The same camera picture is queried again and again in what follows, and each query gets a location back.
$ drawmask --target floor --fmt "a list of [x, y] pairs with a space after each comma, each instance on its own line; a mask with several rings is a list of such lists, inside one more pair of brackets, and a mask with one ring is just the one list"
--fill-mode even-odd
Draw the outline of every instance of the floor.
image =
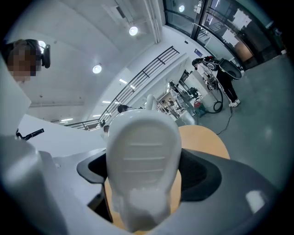
[[[282, 190], [294, 160], [292, 64], [286, 55], [278, 56], [246, 71], [233, 86], [242, 103], [233, 109], [228, 128], [219, 137], [231, 159], [248, 164]], [[176, 123], [198, 123], [219, 133], [230, 114], [225, 100], [220, 113], [198, 120], [186, 113]]]

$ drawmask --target person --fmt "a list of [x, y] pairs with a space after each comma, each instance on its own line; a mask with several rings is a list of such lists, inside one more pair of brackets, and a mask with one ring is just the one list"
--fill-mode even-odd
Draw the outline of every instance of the person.
[[179, 106], [181, 108], [186, 109], [191, 114], [191, 116], [194, 116], [195, 115], [194, 108], [193, 107], [191, 108], [190, 106], [192, 106], [192, 105], [190, 104], [190, 106], [189, 106], [184, 101], [184, 99], [181, 96], [181, 91], [179, 90], [179, 88], [176, 88], [176, 86], [173, 83], [170, 83], [170, 88], [171, 88], [170, 94], [177, 101]]
[[190, 92], [192, 93], [192, 95], [193, 95], [193, 97], [195, 98], [195, 99], [197, 99], [198, 98], [198, 93], [197, 93], [197, 89], [195, 89], [195, 87], [191, 87], [190, 88]]
[[178, 119], [180, 116], [174, 111], [174, 109], [169, 106], [169, 104], [166, 102], [166, 101], [162, 101], [162, 104], [163, 105], [166, 105], [167, 106], [167, 110], [176, 118]]
[[230, 106], [237, 107], [241, 101], [238, 99], [237, 94], [233, 88], [231, 82], [231, 76], [226, 72], [222, 71], [220, 68], [216, 71], [211, 71], [207, 66], [205, 66], [200, 59], [195, 59], [192, 61], [192, 65], [197, 69], [202, 77], [205, 80], [208, 80], [208, 76], [213, 76], [217, 78], [219, 83], [221, 84], [225, 94], [230, 99]]
[[50, 67], [50, 46], [47, 46], [48, 48], [43, 52], [45, 53], [46, 50], [44, 57], [37, 40], [21, 39], [8, 44], [7, 41], [2, 41], [0, 45], [0, 135], [14, 135], [30, 106], [31, 100], [17, 83], [29, 81], [31, 76], [36, 76], [36, 72], [43, 64], [46, 68]]
[[129, 110], [134, 110], [134, 109], [132, 107], [127, 106], [127, 105], [119, 105], [118, 106], [118, 112], [119, 113], [129, 111]]
[[1, 54], [8, 71], [17, 82], [29, 81], [36, 76], [41, 66], [50, 67], [50, 46], [42, 54], [39, 42], [34, 39], [20, 39], [1, 47]]
[[173, 100], [171, 98], [169, 98], [169, 103], [170, 103], [171, 106], [175, 105], [175, 103], [173, 102]]
[[104, 133], [108, 133], [109, 125], [103, 126]]
[[101, 123], [101, 127], [104, 127], [105, 124], [106, 124], [106, 123], [105, 123], [105, 120], [103, 119], [103, 120], [102, 120], [102, 123]]

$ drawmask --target headphones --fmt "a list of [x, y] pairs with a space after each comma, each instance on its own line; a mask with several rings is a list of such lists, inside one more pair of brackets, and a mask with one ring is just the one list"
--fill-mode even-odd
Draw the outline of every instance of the headphones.
[[216, 61], [212, 56], [203, 58], [202, 63], [212, 71], [216, 71], [219, 68], [219, 62]]
[[[45, 47], [42, 47], [39, 45], [39, 42], [34, 39], [26, 39], [24, 40], [27, 45], [30, 46], [32, 50], [36, 51], [36, 60], [38, 62], [41, 62], [41, 65], [45, 68], [49, 68], [51, 64], [50, 60], [50, 45], [46, 45]], [[40, 47], [44, 48], [43, 53], [41, 53]], [[15, 42], [6, 44], [6, 41], [2, 42], [1, 47], [1, 54], [4, 58], [4, 61], [7, 64], [8, 56], [10, 55], [11, 51], [15, 48]]]
[[[39, 45], [39, 42], [34, 39], [26, 39], [25, 40], [28, 45], [31, 46], [32, 49], [37, 50], [38, 47], [42, 47]], [[50, 61], [50, 45], [46, 45], [45, 47], [42, 47], [44, 49], [43, 54], [41, 54], [41, 61], [42, 61], [42, 66], [45, 68], [49, 68], [51, 61]]]

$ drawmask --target metal railing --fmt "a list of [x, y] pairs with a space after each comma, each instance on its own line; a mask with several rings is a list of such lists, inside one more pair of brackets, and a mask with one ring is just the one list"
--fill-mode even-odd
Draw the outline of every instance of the metal railing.
[[160, 68], [165, 66], [172, 58], [178, 55], [179, 52], [171, 46], [166, 49], [163, 53], [152, 60], [145, 68], [143, 68], [114, 98], [114, 100], [108, 105], [103, 114], [99, 119], [90, 121], [73, 123], [65, 125], [68, 127], [83, 129], [83, 130], [95, 130], [104, 126], [113, 117], [118, 115], [118, 106], [125, 104], [128, 99], [149, 79], [153, 76]]

